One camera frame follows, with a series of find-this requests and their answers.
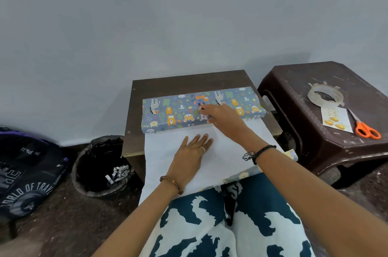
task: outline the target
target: wooden bead bracelet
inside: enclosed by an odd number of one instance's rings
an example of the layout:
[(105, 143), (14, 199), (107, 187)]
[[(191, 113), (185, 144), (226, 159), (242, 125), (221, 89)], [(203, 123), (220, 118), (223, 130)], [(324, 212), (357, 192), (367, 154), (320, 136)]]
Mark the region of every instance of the wooden bead bracelet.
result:
[(164, 180), (164, 179), (167, 179), (167, 180), (171, 181), (175, 186), (177, 186), (177, 188), (179, 190), (179, 194), (178, 195), (183, 194), (182, 188), (180, 187), (180, 185), (174, 179), (171, 179), (168, 176), (161, 176), (160, 177), (160, 182), (162, 182), (162, 180)]

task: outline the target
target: scissor blade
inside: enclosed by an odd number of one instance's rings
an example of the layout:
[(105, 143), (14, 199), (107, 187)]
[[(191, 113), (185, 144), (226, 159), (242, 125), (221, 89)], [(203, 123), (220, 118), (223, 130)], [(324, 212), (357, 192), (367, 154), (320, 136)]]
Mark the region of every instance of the scissor blade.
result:
[(353, 116), (353, 118), (354, 118), (355, 120), (361, 122), (361, 120), (353, 113), (352, 110), (350, 110), (350, 109), (348, 109), (348, 110), (349, 110), (350, 114), (352, 114), (352, 116)]

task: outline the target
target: floor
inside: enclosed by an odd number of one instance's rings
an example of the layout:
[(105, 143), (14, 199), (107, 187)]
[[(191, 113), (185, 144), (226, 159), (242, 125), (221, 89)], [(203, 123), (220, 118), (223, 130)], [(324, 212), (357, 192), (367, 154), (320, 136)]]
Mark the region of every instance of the floor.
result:
[[(323, 180), (336, 176), (333, 169)], [(7, 227), (0, 227), (0, 256), (90, 256), (136, 208), (141, 186), (134, 176), (126, 190), (95, 199), (77, 192), (67, 176), (35, 212), (17, 221), (16, 239), (9, 240)], [(388, 163), (341, 192), (388, 222)], [(306, 232), (317, 257), (327, 256), (307, 228)]]

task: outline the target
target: hand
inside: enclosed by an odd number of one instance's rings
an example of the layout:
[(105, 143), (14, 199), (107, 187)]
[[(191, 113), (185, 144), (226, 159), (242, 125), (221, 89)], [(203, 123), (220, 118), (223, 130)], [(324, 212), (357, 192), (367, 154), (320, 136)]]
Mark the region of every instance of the hand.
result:
[(204, 104), (199, 109), (203, 115), (211, 116), (208, 123), (213, 123), (225, 136), (240, 144), (242, 134), (250, 131), (238, 113), (228, 105)]
[(187, 143), (189, 140), (188, 137), (183, 139), (166, 174), (169, 178), (174, 179), (183, 190), (201, 167), (201, 159), (204, 154), (201, 147), (207, 151), (211, 147), (211, 144), (213, 144), (212, 138), (206, 142), (208, 134), (205, 134), (199, 139), (200, 137), (197, 134), (189, 143)]

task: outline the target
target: black backpack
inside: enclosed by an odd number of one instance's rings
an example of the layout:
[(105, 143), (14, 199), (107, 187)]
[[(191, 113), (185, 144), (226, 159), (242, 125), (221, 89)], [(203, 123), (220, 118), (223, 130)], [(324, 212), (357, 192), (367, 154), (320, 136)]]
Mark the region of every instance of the black backpack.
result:
[(0, 127), (0, 219), (25, 216), (58, 185), (69, 164), (57, 144)]

